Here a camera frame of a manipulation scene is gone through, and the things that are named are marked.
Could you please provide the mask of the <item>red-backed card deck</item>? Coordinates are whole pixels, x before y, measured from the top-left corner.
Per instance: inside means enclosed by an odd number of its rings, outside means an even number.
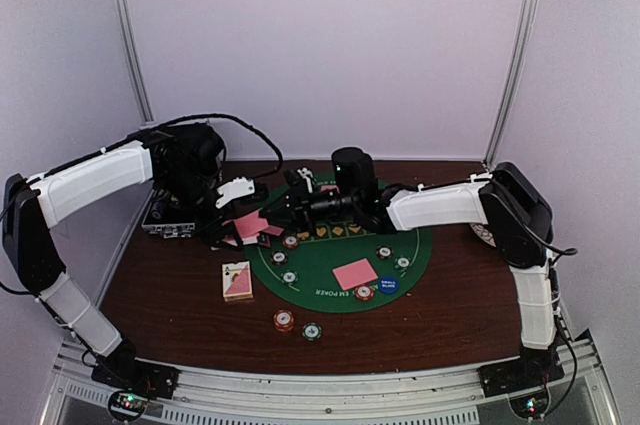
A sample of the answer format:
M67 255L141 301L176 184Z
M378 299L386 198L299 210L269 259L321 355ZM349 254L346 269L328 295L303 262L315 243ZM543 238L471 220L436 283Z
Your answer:
M258 210L230 220L230 223L235 226L235 230L245 245L256 244L261 232L269 226L268 221L260 216Z

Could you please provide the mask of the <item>blue small blind button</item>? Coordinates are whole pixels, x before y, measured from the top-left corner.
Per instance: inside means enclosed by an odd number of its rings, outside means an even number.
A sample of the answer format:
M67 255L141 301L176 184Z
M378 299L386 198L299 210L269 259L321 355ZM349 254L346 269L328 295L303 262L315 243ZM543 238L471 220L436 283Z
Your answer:
M393 276L381 277L378 280L378 290L384 295L394 295L399 289L399 280Z

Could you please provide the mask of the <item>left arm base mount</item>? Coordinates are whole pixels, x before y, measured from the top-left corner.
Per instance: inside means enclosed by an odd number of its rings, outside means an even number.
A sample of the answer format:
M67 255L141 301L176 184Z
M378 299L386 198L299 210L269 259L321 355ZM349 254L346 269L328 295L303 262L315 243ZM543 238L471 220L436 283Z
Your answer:
M113 388L131 390L150 399L171 399L179 375L180 371L175 367L136 360L130 378L114 374L98 365L92 371L91 379Z

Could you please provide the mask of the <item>dealt card bottom player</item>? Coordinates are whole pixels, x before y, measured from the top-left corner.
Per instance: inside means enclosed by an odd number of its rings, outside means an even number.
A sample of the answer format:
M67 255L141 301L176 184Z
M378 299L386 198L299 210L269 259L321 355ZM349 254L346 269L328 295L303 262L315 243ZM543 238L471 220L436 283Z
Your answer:
M360 259L332 270L342 291L352 290L378 279L368 259Z

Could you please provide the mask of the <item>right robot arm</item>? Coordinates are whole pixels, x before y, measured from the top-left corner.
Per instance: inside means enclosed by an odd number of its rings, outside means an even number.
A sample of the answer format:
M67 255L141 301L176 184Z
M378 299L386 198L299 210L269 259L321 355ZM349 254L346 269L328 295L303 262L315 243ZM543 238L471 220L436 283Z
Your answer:
M513 164L436 186L381 186L372 160L356 148L343 150L332 165L335 186L328 190L306 168L288 171L287 189L260 210L260 217L298 232L342 217L376 234L470 225L497 249L516 285L521 344L529 351L514 362L513 378L530 387L550 371L545 349L555 340L557 298L551 267L560 253L551 244L550 206Z

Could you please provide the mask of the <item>orange chip stack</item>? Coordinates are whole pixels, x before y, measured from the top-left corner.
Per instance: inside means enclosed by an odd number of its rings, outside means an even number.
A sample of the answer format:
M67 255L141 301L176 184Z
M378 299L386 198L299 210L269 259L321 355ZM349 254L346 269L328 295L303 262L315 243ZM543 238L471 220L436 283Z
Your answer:
M273 322L277 331L287 333L294 328L294 315L289 310L278 310L273 316Z

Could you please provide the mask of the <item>green chip stack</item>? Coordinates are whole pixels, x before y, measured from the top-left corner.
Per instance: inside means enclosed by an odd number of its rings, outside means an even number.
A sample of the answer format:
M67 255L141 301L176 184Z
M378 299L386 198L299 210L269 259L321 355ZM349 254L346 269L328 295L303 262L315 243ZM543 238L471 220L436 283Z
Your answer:
M307 341L317 341L322 338L323 329L315 322L306 323L302 327L302 336Z

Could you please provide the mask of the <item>dealt card top player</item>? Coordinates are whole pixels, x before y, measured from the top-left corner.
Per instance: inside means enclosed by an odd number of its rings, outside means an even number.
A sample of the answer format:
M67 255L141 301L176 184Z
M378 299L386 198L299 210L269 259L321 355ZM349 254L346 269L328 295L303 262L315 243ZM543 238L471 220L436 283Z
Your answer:
M321 186L321 191L322 192L330 191L330 192L338 192L339 193L339 188L335 184L326 184L326 185L322 185Z

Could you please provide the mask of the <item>dealt card player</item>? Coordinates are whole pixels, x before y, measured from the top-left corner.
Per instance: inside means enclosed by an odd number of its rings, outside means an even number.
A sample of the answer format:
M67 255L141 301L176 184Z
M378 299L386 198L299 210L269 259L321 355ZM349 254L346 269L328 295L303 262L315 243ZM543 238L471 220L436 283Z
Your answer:
M321 186L321 191L322 192L330 191L330 192L338 192L339 193L339 188L335 184L326 184L326 185L322 185Z
M269 225L268 227L263 229L262 232L272 236L280 236L284 232L284 229L281 227Z
M352 290L378 279L368 259L360 259L332 270L342 291Z

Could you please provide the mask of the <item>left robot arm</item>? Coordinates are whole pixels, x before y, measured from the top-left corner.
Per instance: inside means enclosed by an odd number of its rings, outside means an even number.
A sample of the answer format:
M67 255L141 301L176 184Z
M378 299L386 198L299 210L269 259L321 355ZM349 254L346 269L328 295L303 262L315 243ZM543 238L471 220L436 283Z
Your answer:
M194 214L203 241L221 246L241 239L225 216L233 201L254 193L245 177L221 183L225 147L205 122L147 128L46 173L11 176L1 213L2 246L21 289L60 320L123 389L144 378L131 342L70 277L51 237L75 212L126 188L151 183Z

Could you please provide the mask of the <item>brown chip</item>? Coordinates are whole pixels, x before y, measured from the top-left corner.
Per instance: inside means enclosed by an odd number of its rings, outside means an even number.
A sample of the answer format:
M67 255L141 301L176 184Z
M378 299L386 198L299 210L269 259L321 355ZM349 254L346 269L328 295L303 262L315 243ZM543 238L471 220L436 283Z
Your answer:
M376 249L376 256L382 260L388 260L393 257L393 250L388 246L380 246Z
M281 266L288 262L288 255L284 251L275 251L271 254L270 263L274 266Z

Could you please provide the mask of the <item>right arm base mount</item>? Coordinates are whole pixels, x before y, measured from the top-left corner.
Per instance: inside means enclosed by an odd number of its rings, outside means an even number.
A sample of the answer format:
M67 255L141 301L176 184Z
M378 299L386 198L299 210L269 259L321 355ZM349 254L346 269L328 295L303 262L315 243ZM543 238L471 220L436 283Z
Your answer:
M484 365L478 369L478 374L487 398L540 388L565 376L561 365L541 365L522 360Z

